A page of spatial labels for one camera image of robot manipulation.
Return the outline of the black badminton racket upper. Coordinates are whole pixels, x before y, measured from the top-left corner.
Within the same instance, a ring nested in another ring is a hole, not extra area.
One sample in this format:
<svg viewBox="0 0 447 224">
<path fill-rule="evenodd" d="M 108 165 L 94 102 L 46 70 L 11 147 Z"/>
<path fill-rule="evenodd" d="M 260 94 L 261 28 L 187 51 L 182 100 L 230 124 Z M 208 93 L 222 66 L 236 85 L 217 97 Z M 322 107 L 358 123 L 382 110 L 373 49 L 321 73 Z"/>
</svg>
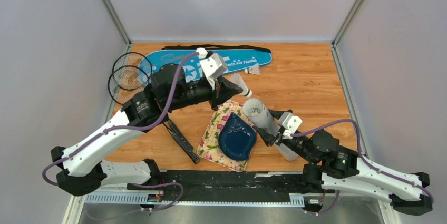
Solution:
<svg viewBox="0 0 447 224">
<path fill-rule="evenodd" d="M 153 64 L 149 58 L 138 52 L 126 52 L 120 55 L 112 65 L 112 72 L 115 72 L 122 66 L 136 66 L 148 77 L 150 77 L 153 73 Z"/>
</svg>

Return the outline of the grey shuttlecock tube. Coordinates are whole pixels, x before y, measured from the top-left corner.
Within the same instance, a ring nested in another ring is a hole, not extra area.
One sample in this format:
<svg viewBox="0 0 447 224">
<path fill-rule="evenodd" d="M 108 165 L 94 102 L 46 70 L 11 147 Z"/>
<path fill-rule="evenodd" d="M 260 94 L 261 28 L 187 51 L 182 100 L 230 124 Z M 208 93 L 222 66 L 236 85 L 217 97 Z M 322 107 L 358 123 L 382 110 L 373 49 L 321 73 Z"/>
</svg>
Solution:
<svg viewBox="0 0 447 224">
<path fill-rule="evenodd" d="M 248 119 L 252 122 L 254 126 L 257 126 L 259 128 L 265 129 L 270 133 L 276 132 L 278 125 L 272 115 L 269 113 L 268 109 L 263 104 L 263 110 L 258 116 L 255 117 L 248 117 Z M 285 156 L 285 154 L 282 152 L 282 150 L 277 146 L 273 145 L 277 151 L 285 158 L 287 161 L 294 161 L 298 158 L 298 156 L 294 155 L 294 153 L 291 153 L 288 156 Z"/>
</svg>

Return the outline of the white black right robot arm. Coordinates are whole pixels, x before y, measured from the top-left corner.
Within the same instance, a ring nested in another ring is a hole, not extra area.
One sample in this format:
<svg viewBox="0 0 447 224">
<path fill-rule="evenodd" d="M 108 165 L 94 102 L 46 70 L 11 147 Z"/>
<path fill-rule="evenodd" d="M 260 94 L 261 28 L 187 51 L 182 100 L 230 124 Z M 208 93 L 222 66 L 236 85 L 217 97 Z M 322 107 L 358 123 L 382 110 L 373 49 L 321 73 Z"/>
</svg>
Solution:
<svg viewBox="0 0 447 224">
<path fill-rule="evenodd" d="M 336 120 L 307 132 L 299 132 L 302 120 L 291 110 L 264 110 L 252 119 L 265 145 L 283 145 L 307 163 L 300 178 L 304 192 L 334 190 L 369 196 L 388 203 L 393 210 L 411 216 L 432 211 L 434 198 L 427 190 L 430 176 L 425 172 L 404 173 L 377 164 L 361 152 L 346 148 L 325 129 L 349 122 L 356 137 L 360 128 L 352 119 Z"/>
</svg>

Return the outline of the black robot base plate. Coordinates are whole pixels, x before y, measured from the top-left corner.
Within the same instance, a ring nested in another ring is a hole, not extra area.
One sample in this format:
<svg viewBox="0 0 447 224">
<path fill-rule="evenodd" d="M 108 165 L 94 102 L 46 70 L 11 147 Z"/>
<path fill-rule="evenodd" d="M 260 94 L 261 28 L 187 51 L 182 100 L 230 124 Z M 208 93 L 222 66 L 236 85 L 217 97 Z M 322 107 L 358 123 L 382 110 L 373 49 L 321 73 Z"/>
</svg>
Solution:
<svg viewBox="0 0 447 224">
<path fill-rule="evenodd" d="M 304 185 L 300 172 L 167 170 L 153 184 L 169 182 L 183 185 L 181 201 L 277 203 L 289 202 L 291 193 L 323 194 L 322 189 Z"/>
</svg>

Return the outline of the blue leaf-shaped plate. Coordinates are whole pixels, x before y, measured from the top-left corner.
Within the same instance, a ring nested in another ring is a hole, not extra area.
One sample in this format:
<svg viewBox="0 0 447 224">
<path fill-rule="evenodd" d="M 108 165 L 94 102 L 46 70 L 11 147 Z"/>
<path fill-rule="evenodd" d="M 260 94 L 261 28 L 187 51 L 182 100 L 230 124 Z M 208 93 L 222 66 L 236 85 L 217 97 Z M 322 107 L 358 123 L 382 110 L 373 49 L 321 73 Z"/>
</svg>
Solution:
<svg viewBox="0 0 447 224">
<path fill-rule="evenodd" d="M 222 153 L 235 161 L 246 161 L 257 141 L 256 131 L 232 112 L 218 136 Z"/>
</svg>

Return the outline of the black badminton racket lower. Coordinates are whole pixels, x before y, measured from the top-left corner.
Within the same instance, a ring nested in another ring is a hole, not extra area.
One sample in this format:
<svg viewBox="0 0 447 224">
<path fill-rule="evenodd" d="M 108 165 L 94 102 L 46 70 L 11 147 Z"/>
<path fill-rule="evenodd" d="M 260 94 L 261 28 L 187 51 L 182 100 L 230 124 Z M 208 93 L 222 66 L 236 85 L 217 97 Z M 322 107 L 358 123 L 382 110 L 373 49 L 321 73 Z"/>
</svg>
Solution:
<svg viewBox="0 0 447 224">
<path fill-rule="evenodd" d="M 152 73 L 152 69 L 147 72 L 145 69 L 133 65 L 117 68 L 112 72 L 108 80 L 110 96 L 116 103 L 123 105 L 134 97 L 135 94 L 144 90 L 151 90 L 150 79 Z M 192 145 L 168 115 L 164 117 L 161 124 L 192 162 L 198 164 L 200 158 L 193 152 Z"/>
</svg>

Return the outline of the black badminton racket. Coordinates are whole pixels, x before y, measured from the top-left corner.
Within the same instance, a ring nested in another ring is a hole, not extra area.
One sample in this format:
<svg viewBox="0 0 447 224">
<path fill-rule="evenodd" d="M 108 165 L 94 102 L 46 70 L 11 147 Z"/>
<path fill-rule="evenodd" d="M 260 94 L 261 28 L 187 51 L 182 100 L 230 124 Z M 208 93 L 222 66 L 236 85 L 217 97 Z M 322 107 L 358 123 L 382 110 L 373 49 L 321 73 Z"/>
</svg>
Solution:
<svg viewBox="0 0 447 224">
<path fill-rule="evenodd" d="M 153 73 L 153 64 L 149 58 L 138 52 L 126 52 L 120 55 L 112 65 L 112 72 L 115 72 L 122 66 L 136 66 L 148 77 L 150 77 Z"/>
<path fill-rule="evenodd" d="M 147 72 L 145 69 L 133 65 L 117 68 L 112 72 L 108 80 L 110 96 L 116 103 L 123 105 L 134 97 L 135 94 L 144 90 L 151 90 L 150 79 L 152 73 L 152 69 Z M 198 164 L 200 158 L 193 152 L 192 145 L 168 115 L 164 117 L 161 124 L 192 162 Z"/>
</svg>

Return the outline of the white shuttlecock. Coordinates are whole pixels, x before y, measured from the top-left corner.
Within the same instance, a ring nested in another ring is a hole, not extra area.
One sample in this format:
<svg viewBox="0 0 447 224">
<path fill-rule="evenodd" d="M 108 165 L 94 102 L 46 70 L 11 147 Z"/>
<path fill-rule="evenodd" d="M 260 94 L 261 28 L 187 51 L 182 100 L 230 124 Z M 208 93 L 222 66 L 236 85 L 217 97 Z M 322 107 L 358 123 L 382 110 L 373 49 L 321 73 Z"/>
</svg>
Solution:
<svg viewBox="0 0 447 224">
<path fill-rule="evenodd" d="M 244 69 L 244 73 L 245 74 L 261 75 L 259 63 L 256 63 L 253 66 L 250 66 L 250 67 Z"/>
<path fill-rule="evenodd" d="M 229 77 L 229 81 L 236 84 L 239 88 L 242 89 L 242 92 L 240 95 L 244 96 L 245 98 L 250 98 L 252 96 L 251 89 L 247 86 L 245 81 L 243 80 L 242 76 L 239 73 L 235 73 Z"/>
<path fill-rule="evenodd" d="M 263 110 L 263 103 L 259 99 L 249 99 L 247 100 L 243 107 L 243 113 L 248 117 L 258 116 Z"/>
</svg>

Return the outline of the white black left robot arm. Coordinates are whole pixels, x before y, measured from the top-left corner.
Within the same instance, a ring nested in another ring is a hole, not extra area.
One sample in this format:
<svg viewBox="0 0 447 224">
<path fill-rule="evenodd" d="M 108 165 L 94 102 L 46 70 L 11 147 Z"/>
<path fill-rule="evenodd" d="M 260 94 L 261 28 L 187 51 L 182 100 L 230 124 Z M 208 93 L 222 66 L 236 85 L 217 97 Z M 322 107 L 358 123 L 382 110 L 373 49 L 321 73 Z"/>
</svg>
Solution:
<svg viewBox="0 0 447 224">
<path fill-rule="evenodd" d="M 229 79 L 222 68 L 211 67 L 211 75 L 186 81 L 178 64 L 166 64 L 151 75 L 151 82 L 127 100 L 106 124 L 80 143 L 54 147 L 52 161 L 60 168 L 55 185 L 73 196 L 89 194 L 100 187 L 127 184 L 156 189 L 160 170 L 152 159 L 135 163 L 106 161 L 107 155 L 121 145 L 168 121 L 173 110 L 208 102 L 213 110 L 235 95 L 251 96 L 241 76 Z"/>
</svg>

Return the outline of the floral rectangular tray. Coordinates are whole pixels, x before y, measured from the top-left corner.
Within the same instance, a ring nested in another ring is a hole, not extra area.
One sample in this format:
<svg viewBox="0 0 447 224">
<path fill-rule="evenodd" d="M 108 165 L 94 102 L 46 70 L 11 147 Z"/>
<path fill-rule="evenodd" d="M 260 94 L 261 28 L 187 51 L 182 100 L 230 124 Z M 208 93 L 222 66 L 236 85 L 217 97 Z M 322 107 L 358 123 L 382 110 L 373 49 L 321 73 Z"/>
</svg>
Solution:
<svg viewBox="0 0 447 224">
<path fill-rule="evenodd" d="M 248 161 L 236 161 L 227 157 L 220 149 L 218 138 L 219 134 L 224 128 L 229 116 L 235 113 L 242 118 L 244 122 L 252 126 L 253 124 L 242 112 L 242 103 L 235 101 L 227 101 L 218 106 L 211 117 L 211 120 L 205 130 L 202 139 L 197 147 L 197 155 L 207 161 L 218 164 L 222 167 L 236 172 L 243 172 L 248 164 Z"/>
</svg>

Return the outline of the aluminium frame rail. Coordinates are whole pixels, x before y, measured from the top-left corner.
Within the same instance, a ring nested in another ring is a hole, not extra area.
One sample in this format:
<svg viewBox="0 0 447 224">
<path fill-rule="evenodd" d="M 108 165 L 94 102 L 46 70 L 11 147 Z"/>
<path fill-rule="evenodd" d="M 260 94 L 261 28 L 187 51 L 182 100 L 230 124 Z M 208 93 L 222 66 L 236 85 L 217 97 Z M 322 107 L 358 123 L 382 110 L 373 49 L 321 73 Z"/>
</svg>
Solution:
<svg viewBox="0 0 447 224">
<path fill-rule="evenodd" d="M 167 170 L 161 189 L 108 186 L 83 197 L 85 203 L 302 207 L 309 199 L 329 198 L 335 190 L 306 189 L 301 172 Z"/>
</svg>

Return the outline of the blue sport racket bag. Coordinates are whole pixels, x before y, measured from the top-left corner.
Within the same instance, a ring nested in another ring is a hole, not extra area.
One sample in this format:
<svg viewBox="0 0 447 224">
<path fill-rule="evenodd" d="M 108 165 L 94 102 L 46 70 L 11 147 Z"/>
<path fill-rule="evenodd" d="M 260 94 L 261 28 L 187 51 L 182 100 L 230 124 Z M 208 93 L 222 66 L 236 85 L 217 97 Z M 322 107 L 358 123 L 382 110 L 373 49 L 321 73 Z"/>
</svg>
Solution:
<svg viewBox="0 0 447 224">
<path fill-rule="evenodd" d="M 183 58 L 196 51 L 197 48 L 205 48 L 219 54 L 228 66 L 225 74 L 241 72 L 256 64 L 260 67 L 268 65 L 272 61 L 271 50 L 268 48 L 250 45 L 174 45 L 166 46 L 159 51 L 152 52 L 142 59 L 139 68 L 144 71 L 140 73 L 141 80 L 146 80 L 148 76 L 159 71 L 166 64 L 179 64 Z"/>
</svg>

